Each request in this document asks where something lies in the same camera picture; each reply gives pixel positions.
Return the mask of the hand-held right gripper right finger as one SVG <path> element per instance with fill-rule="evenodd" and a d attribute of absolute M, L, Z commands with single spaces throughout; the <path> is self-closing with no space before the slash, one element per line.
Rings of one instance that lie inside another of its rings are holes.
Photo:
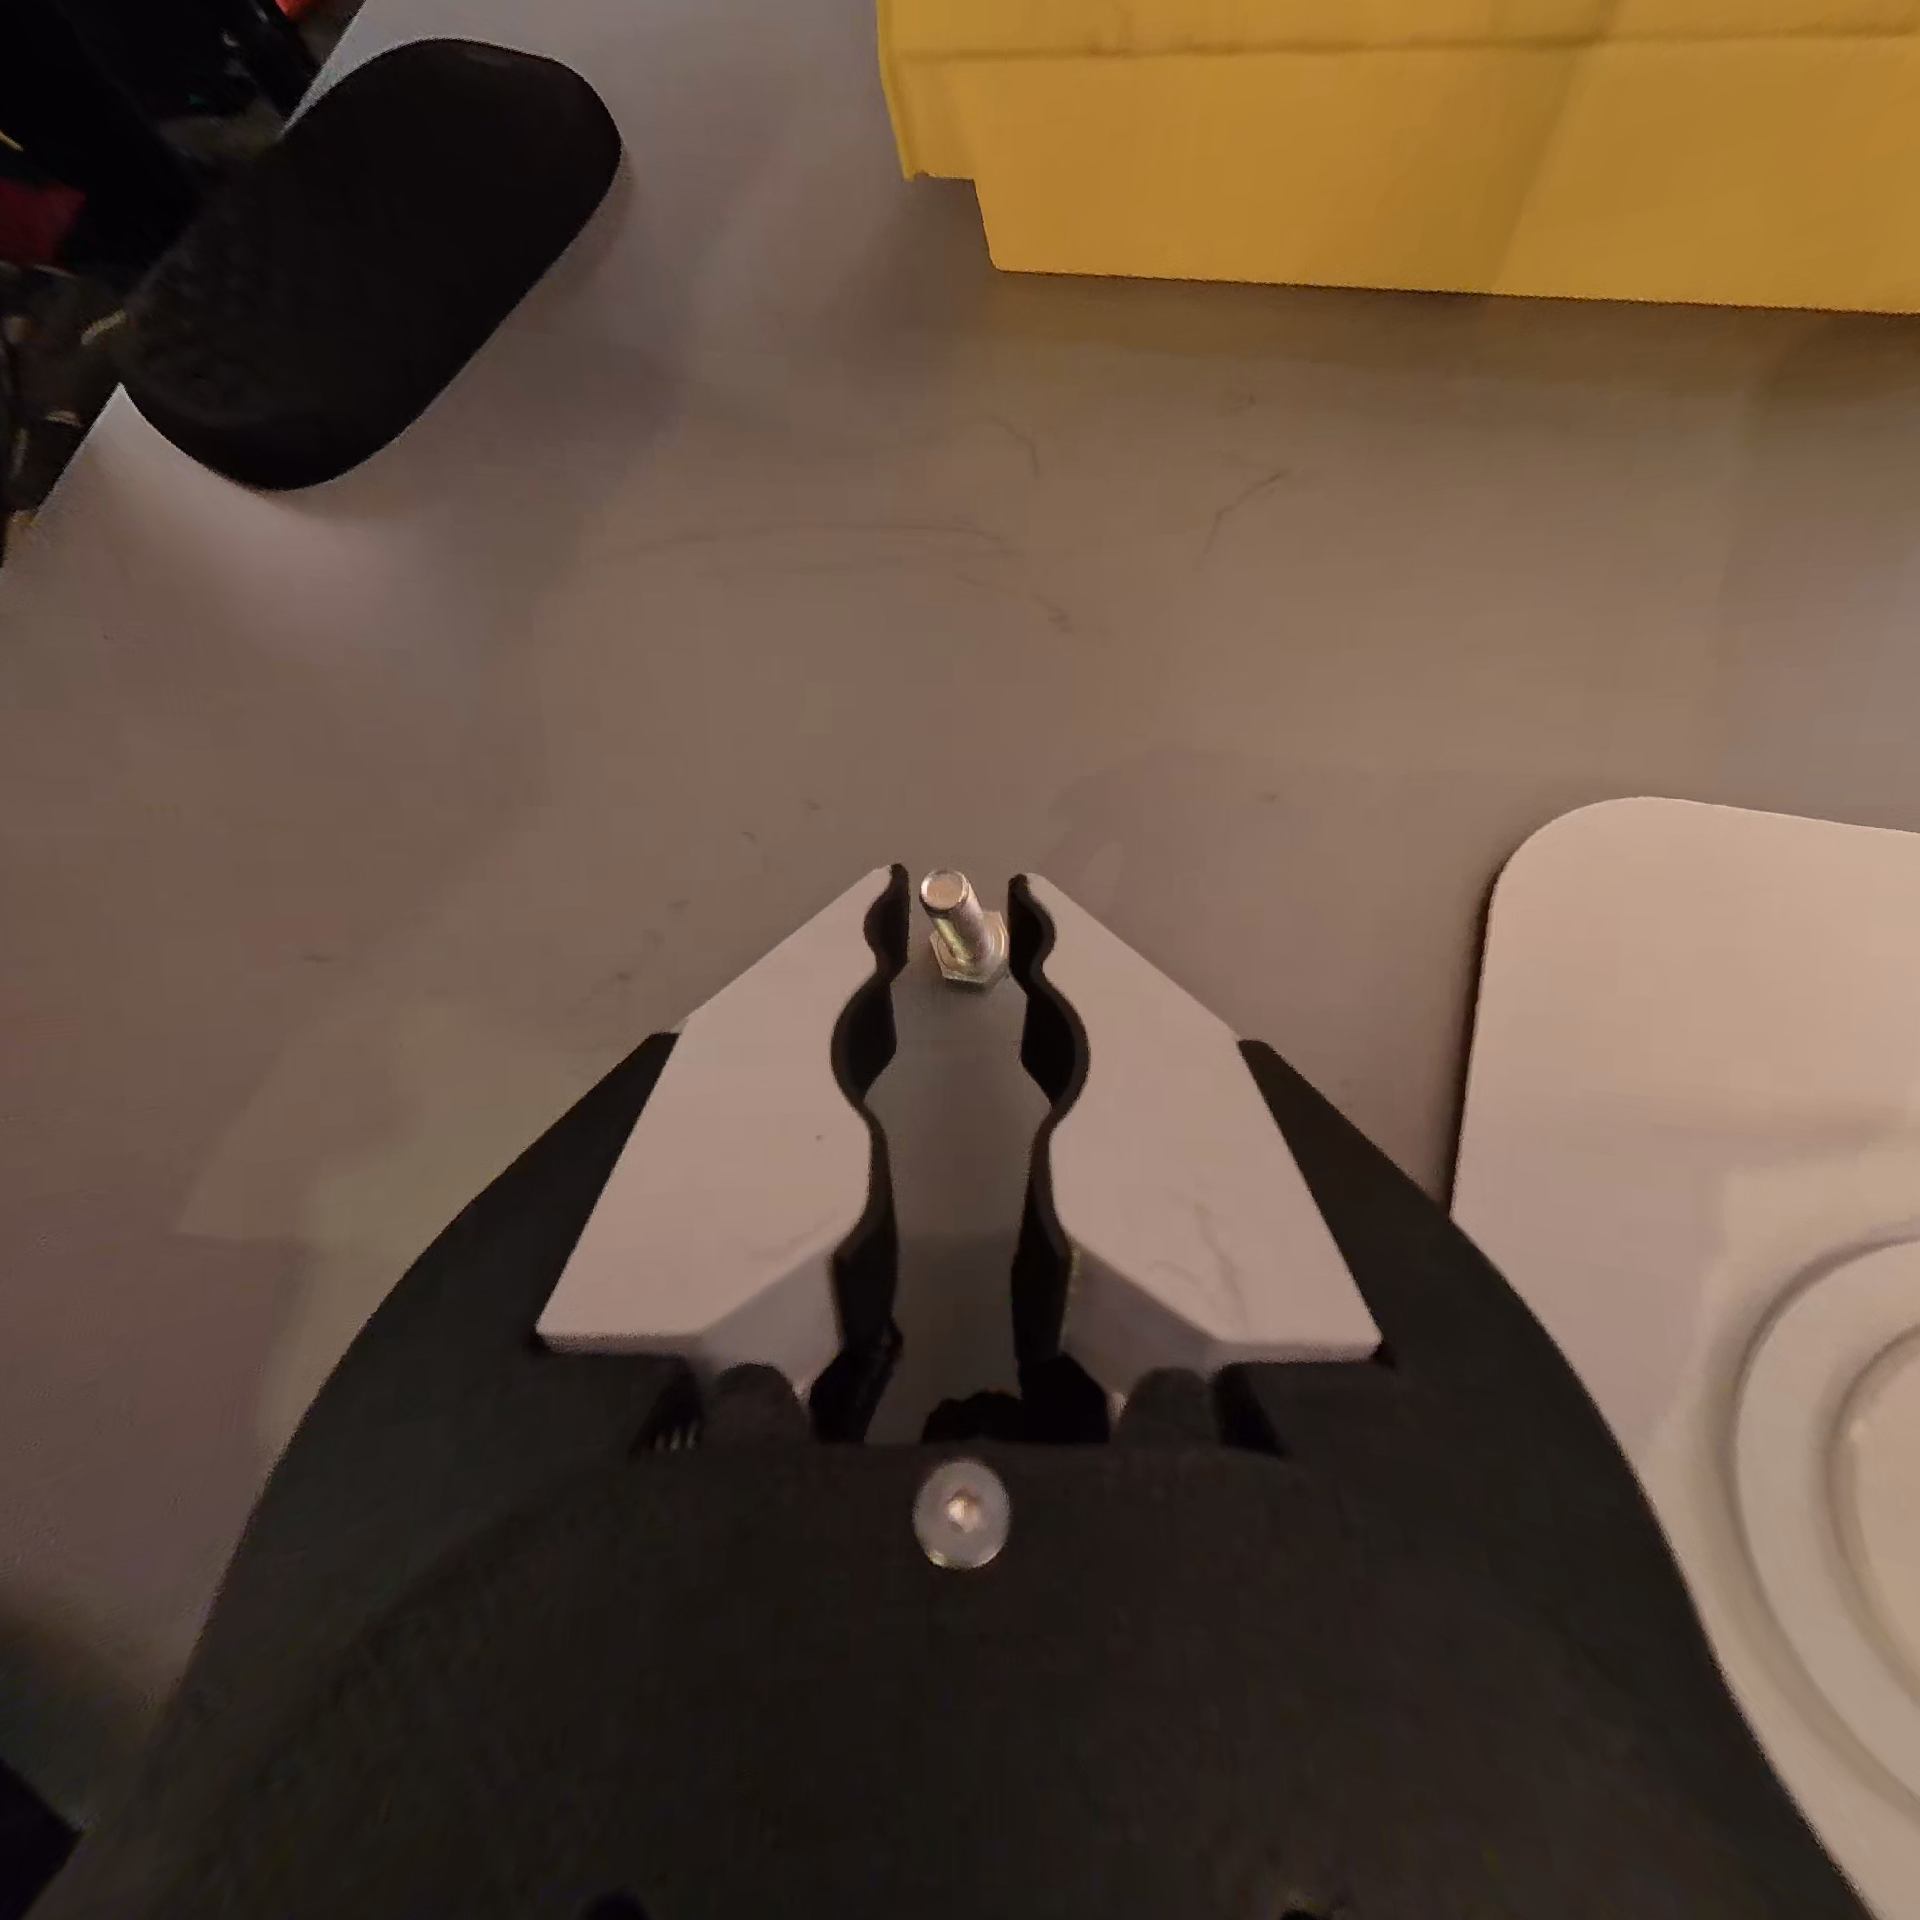
<path fill-rule="evenodd" d="M 1044 1099 L 1011 1277 L 1023 1389 L 1114 1413 L 1155 1373 L 1371 1361 L 1381 1329 L 1235 1032 L 1037 873 L 1007 924 Z"/>

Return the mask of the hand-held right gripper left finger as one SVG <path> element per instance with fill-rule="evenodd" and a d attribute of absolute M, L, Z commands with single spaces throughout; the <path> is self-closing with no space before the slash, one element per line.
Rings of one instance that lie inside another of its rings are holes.
<path fill-rule="evenodd" d="M 866 1439 L 904 1346 L 872 1095 L 908 933 L 905 869 L 875 869 L 683 1019 L 547 1298 L 547 1349 L 759 1365 L 820 1439 Z"/>

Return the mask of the steel hex bolt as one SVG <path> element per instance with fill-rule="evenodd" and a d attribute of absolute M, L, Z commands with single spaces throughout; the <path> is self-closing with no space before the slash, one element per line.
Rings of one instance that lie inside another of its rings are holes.
<path fill-rule="evenodd" d="M 1004 914 L 981 904 L 969 876 L 938 869 L 921 879 L 929 948 L 943 978 L 955 988 L 988 991 L 1007 977 L 1011 937 Z"/>

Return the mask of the white sign stand base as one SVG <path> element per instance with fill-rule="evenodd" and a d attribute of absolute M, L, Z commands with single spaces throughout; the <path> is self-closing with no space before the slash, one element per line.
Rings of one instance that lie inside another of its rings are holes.
<path fill-rule="evenodd" d="M 1874 1915 L 1919 1913 L 1919 839 L 1613 800 L 1490 900 L 1451 1212 Z"/>

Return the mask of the yellow plastic bin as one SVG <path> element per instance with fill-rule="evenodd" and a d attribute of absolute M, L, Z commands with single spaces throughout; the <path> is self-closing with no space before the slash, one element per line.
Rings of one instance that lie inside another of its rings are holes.
<path fill-rule="evenodd" d="M 887 2 L 1004 273 L 1919 309 L 1915 2 Z"/>

